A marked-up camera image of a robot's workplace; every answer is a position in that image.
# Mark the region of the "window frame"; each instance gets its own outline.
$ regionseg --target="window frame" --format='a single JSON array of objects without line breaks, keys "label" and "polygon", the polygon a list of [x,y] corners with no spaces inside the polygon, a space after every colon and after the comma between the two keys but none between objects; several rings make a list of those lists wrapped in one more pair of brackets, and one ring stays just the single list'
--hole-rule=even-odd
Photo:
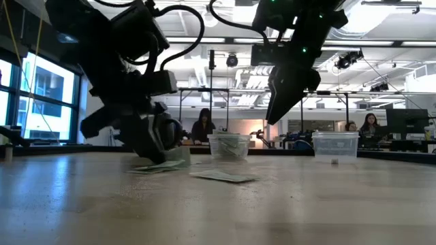
[{"label": "window frame", "polygon": [[[42,95],[32,94],[32,97],[38,101],[44,101],[47,103],[51,103],[54,105],[65,106],[71,108],[71,116],[70,116],[70,124],[69,124],[69,139],[68,140],[59,140],[61,143],[77,143],[77,133],[78,133],[78,113],[80,107],[80,83],[82,82],[82,74],[77,73],[77,71],[73,71],[68,67],[62,66],[61,64],[54,62],[52,59],[44,56],[43,54],[38,54],[40,58],[43,58],[59,67],[62,67],[74,74],[74,85],[73,85],[73,95],[72,102],[66,103],[63,101],[59,101],[57,99],[53,99],[50,97],[45,97]],[[21,67],[18,67],[12,64],[11,70],[11,80],[9,86],[0,85],[0,91],[7,92],[9,94],[9,99],[7,103],[7,114],[6,114],[6,124],[7,125],[17,125],[18,122],[18,109],[20,105],[20,97],[28,97],[30,98],[30,93],[27,91],[22,91],[21,88],[21,78],[22,72]],[[36,141],[35,139],[26,139],[30,142]],[[45,142],[57,142],[56,140],[44,140]]]}]

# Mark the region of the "desk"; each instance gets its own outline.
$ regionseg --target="desk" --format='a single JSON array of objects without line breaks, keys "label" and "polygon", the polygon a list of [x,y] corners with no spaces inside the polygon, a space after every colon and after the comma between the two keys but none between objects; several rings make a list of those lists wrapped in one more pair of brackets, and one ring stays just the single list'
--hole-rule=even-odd
[{"label": "desk", "polygon": [[[358,159],[194,155],[189,169],[126,174],[133,153],[16,157],[0,164],[10,244],[434,244],[436,168]],[[253,174],[228,184],[189,172]]]},{"label": "desk", "polygon": [[429,145],[436,144],[436,140],[392,140],[391,151],[417,150],[429,153]]}]

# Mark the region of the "computer monitor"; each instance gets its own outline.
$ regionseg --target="computer monitor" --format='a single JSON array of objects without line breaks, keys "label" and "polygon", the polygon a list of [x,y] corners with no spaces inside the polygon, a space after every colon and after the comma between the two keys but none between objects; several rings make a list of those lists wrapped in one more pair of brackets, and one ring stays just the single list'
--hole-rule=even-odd
[{"label": "computer monitor", "polygon": [[429,125],[429,112],[421,109],[386,109],[386,119],[391,133],[424,133]]}]

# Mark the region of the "paper sheet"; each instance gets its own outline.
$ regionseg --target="paper sheet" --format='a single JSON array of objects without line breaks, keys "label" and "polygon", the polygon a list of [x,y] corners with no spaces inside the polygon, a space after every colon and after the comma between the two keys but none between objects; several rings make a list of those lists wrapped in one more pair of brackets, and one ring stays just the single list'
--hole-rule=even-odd
[{"label": "paper sheet", "polygon": [[208,178],[212,180],[222,180],[232,183],[241,183],[241,182],[248,182],[257,180],[256,177],[252,176],[237,176],[237,175],[231,175],[226,174],[218,169],[214,170],[206,170],[198,173],[190,173],[191,176],[200,177],[200,178]]}]

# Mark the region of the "woman with long dark hair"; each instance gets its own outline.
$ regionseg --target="woman with long dark hair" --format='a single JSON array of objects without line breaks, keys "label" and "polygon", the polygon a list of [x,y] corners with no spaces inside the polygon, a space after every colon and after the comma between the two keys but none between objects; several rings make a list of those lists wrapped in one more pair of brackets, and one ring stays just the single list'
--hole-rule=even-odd
[{"label": "woman with long dark hair", "polygon": [[367,116],[365,116],[365,122],[363,123],[363,126],[360,128],[360,134],[363,136],[369,136],[374,135],[375,128],[378,127],[377,118],[373,113],[368,113]]},{"label": "woman with long dark hair", "polygon": [[211,120],[211,111],[207,108],[201,110],[198,120],[193,124],[191,130],[191,139],[194,144],[209,142],[208,134],[211,134],[215,125]]}]

